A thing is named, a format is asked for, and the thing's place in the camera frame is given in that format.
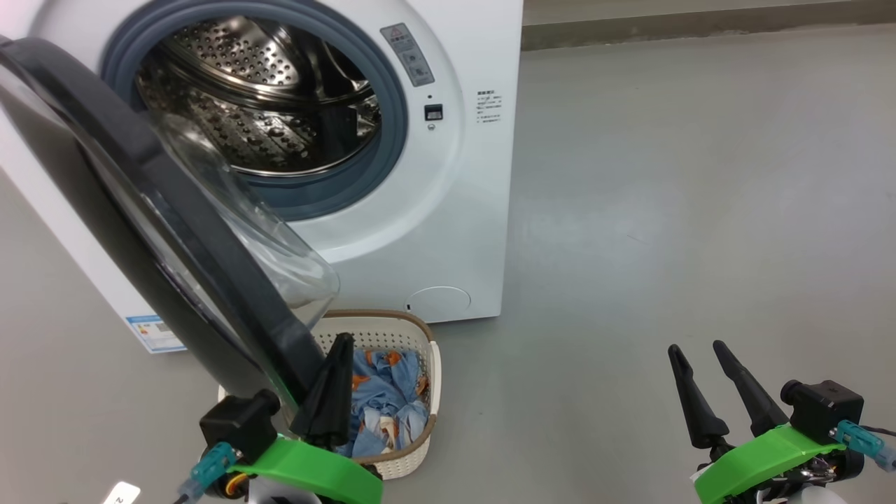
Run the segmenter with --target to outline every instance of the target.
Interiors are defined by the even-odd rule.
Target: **gray rubber seal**
[[[216,2],[156,0],[134,12],[112,36],[100,75],[125,101],[145,109],[134,77],[149,51],[170,33],[210,18],[244,15],[284,22],[326,40],[348,56],[379,99],[380,131],[343,166],[318,176],[246,176],[283,216],[297,221],[337,212],[370,194],[392,171],[408,137],[408,105],[398,75],[376,44],[351,21],[311,0]]]

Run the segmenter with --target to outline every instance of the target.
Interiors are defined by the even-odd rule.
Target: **orange wire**
[[[239,485],[241,482],[244,482],[246,479],[248,479],[248,477],[248,474],[240,473],[230,478],[230,481],[227,482],[227,485],[224,486],[224,492],[228,495],[233,495],[234,493],[236,493],[237,485]]]

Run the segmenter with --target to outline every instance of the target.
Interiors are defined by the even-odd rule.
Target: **green plastic part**
[[[380,504],[383,481],[350,458],[296,439],[278,438],[252,465],[230,472],[258,474],[345,504]]]
[[[721,504],[761,482],[820,454],[845,450],[837,443],[819,445],[790,425],[781,425],[721,456],[694,482],[702,504]]]

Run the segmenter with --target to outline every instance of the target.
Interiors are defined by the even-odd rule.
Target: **white washing machine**
[[[0,12],[3,37],[52,42],[147,118],[193,121],[333,265],[335,308],[499,315],[522,0],[3,0]],[[151,319],[17,127],[0,117],[0,167],[122,319]]]

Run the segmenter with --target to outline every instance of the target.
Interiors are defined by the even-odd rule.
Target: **blue cloth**
[[[428,413],[418,395],[415,352],[355,350],[351,433],[344,456],[376,456],[406,448],[423,433]]]

